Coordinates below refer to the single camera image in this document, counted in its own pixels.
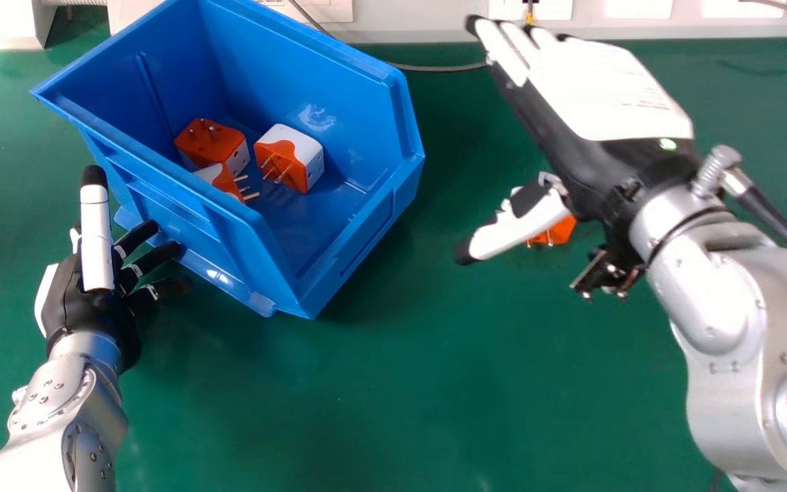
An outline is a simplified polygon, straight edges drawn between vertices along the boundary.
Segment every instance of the robotic arm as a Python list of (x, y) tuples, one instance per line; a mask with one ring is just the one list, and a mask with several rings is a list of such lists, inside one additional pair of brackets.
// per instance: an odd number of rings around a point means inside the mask
[(693, 125), (628, 50), (472, 16), (491, 75), (549, 157), (456, 248), (490, 259), (565, 214), (607, 243), (571, 284), (621, 298), (646, 275), (686, 354), (691, 434), (737, 489), (787, 491), (787, 249), (738, 221), (721, 188), (787, 239), (787, 222), (725, 146), (702, 163)]
[(180, 246), (165, 243), (121, 268), (158, 227), (144, 222), (112, 248), (107, 181), (95, 165), (82, 177), (81, 226), (70, 234), (72, 255), (48, 266), (38, 288), (35, 316), (47, 362), (12, 394), (0, 491), (27, 484), (50, 492), (115, 489), (113, 462), (128, 424), (118, 380), (141, 354), (135, 318), (190, 288), (181, 278), (134, 291)]

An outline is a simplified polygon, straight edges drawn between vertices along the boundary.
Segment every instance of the wall outlet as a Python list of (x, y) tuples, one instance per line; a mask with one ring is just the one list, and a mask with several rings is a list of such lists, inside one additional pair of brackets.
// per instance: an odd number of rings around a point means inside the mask
[[(524, 20), (527, 18), (526, 0), (490, 0), (489, 18), (499, 20)], [(572, 0), (541, 0), (534, 3), (536, 20), (572, 19)]]
[[(354, 1), (353, 0), (297, 0), (306, 12), (321, 24), (328, 22), (354, 22)], [(257, 3), (281, 12), (288, 16), (308, 24), (299, 10), (294, 9), (288, 0), (257, 0)]]
[(739, 0), (703, 0), (701, 10), (704, 18), (782, 18), (783, 16), (782, 9)]
[(606, 0), (608, 18), (669, 18), (672, 0)]

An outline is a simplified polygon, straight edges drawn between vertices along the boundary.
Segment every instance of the green table surface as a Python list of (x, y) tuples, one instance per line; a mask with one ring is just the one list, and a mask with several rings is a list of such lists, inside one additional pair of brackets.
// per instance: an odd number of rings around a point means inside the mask
[[(0, 447), (10, 392), (44, 361), (32, 303), (68, 254), (91, 162), (28, 91), (106, 30), (57, 18), (44, 52), (0, 53)], [(739, 149), (787, 214), (787, 40), (625, 45), (693, 116), (702, 152)], [(472, 44), (365, 49), (481, 58)], [(409, 87), (427, 150), (415, 202), (318, 320), (262, 318), (202, 281), (160, 312), (122, 377), (119, 490), (708, 488), (683, 356), (646, 284), (624, 304), (568, 289), (602, 240), (594, 225), (569, 246), (453, 264), (455, 242), (547, 165), (487, 72)]]

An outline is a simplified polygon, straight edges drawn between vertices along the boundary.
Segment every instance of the silver metal arm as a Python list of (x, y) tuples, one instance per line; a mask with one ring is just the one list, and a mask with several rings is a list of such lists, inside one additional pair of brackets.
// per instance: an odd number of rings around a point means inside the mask
[(631, 243), (686, 355), (700, 450), (743, 492), (787, 491), (787, 249), (724, 208), (715, 172), (653, 198)]
[(0, 492), (115, 489), (113, 461), (127, 430), (121, 354), (103, 333), (69, 334), (12, 396), (8, 443), (0, 451)]

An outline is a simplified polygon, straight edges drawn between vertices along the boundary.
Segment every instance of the blue plastic bin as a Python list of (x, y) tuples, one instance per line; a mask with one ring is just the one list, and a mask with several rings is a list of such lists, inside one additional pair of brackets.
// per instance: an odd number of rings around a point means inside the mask
[[(315, 318), (415, 198), (424, 164), (402, 72), (252, 0), (169, 0), (32, 90), (81, 132), (131, 228), (160, 223), (179, 261), (263, 316)], [(316, 138), (308, 194), (262, 181), (248, 206), (185, 169), (193, 118), (249, 147), (281, 122)]]

